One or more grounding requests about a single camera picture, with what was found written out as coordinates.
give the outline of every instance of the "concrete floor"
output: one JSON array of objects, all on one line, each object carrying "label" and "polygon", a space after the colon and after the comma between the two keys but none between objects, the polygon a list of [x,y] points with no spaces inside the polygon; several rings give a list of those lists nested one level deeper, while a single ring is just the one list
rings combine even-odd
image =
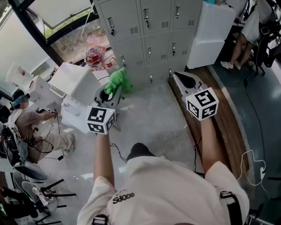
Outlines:
[{"label": "concrete floor", "polygon": [[[223,85],[226,87],[244,126],[250,149],[256,160],[266,161],[265,178],[262,182],[270,198],[281,196],[281,181],[270,181],[268,177],[281,177],[281,70],[277,63],[272,68],[263,66],[266,71],[254,77],[254,71],[243,67],[241,71],[227,71],[219,62],[212,65]],[[259,116],[264,139],[265,155],[258,117],[246,94],[243,81],[248,78],[247,93]],[[260,182],[260,167],[263,163],[254,163],[255,183]],[[255,201],[251,208],[257,209],[264,203],[261,219],[274,223],[281,212],[281,201],[269,200],[259,185],[255,189]]]},{"label": "concrete floor", "polygon": [[[123,157],[137,142],[144,143],[156,156],[166,155],[167,159],[185,163],[193,170],[195,152],[194,142],[189,138],[186,121],[178,103],[167,83],[149,87],[129,95],[119,104],[123,114],[118,118],[122,129],[110,130],[110,141],[115,143]],[[61,131],[66,129],[60,124]],[[57,132],[54,123],[52,132]],[[43,159],[39,165],[50,176],[53,182],[64,179],[57,186],[59,193],[76,193],[77,197],[60,198],[60,204],[66,208],[57,209],[52,218],[46,222],[61,220],[63,224],[75,225],[77,215],[88,200],[94,185],[93,159],[95,153],[95,134],[82,134],[73,131],[76,138],[74,153],[62,161]],[[50,153],[47,157],[58,158],[61,151]],[[116,148],[112,148],[112,160],[115,173],[115,187],[118,189],[125,181],[126,164],[120,159]],[[203,172],[202,164],[197,157],[197,172]]]}]

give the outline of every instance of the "white styrofoam box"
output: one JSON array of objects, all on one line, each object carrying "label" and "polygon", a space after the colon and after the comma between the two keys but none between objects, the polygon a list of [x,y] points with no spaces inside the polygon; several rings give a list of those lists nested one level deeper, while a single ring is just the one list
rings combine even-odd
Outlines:
[{"label": "white styrofoam box", "polygon": [[116,121],[115,109],[88,106],[85,118],[91,132],[107,134]]},{"label": "white styrofoam box", "polygon": [[185,98],[187,110],[199,121],[216,115],[219,100],[211,87]]},{"label": "white styrofoam box", "polygon": [[29,100],[37,107],[61,111],[62,98],[50,91],[50,84],[42,77],[36,76],[33,78],[28,93],[30,95]]},{"label": "white styrofoam box", "polygon": [[64,98],[66,94],[84,106],[91,104],[94,94],[101,87],[89,68],[64,62],[50,80],[50,90]]},{"label": "white styrofoam box", "polygon": [[193,69],[214,64],[223,45],[224,40],[198,41],[194,38],[187,67]]},{"label": "white styrofoam box", "polygon": [[203,1],[195,37],[199,40],[226,40],[236,13],[226,5]]},{"label": "white styrofoam box", "polygon": [[68,127],[74,127],[84,134],[87,134],[89,128],[85,123],[86,110],[87,108],[84,105],[67,95],[63,99],[61,107],[61,122]]}]

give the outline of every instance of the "green cloth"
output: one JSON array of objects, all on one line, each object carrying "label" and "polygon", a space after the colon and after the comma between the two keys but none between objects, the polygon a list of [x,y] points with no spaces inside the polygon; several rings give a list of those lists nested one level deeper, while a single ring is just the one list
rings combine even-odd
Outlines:
[{"label": "green cloth", "polygon": [[107,94],[114,93],[119,85],[122,85],[123,93],[127,93],[132,89],[131,82],[127,75],[127,70],[124,67],[112,73],[109,77],[109,84],[106,85],[104,92]]}]

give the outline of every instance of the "shoulder strap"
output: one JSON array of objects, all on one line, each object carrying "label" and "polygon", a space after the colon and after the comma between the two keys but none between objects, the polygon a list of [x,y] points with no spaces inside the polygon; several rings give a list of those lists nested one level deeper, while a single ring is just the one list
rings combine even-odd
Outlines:
[{"label": "shoulder strap", "polygon": [[226,201],[231,225],[243,225],[241,208],[237,197],[232,192],[223,191],[220,193],[220,198]]}]

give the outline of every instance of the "wooden platform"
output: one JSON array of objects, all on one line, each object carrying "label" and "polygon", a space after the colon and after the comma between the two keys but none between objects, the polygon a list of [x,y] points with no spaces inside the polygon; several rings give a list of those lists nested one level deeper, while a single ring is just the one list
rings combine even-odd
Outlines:
[{"label": "wooden platform", "polygon": [[[218,151],[222,158],[224,158],[223,163],[227,165],[227,167],[232,171],[234,176],[238,178],[241,173],[241,157],[242,154],[246,151],[246,149],[233,112],[219,85],[217,84],[217,82],[206,67],[192,69],[189,72],[200,77],[200,79],[208,87],[212,87],[216,96],[219,99],[220,103],[218,112],[215,116],[212,117],[212,121],[214,123],[216,135],[218,137],[220,145],[220,149],[218,149]],[[169,78],[169,84],[184,114],[187,125],[189,126],[189,129],[191,131],[193,140],[195,143],[198,143],[198,141],[201,139],[200,122],[196,118],[192,117],[190,113],[186,110],[186,105],[181,99],[182,95],[180,93],[180,90],[172,77]],[[198,152],[201,157],[201,142],[198,144]],[[243,171],[249,169],[249,164],[246,157],[243,160],[242,169]]]}]

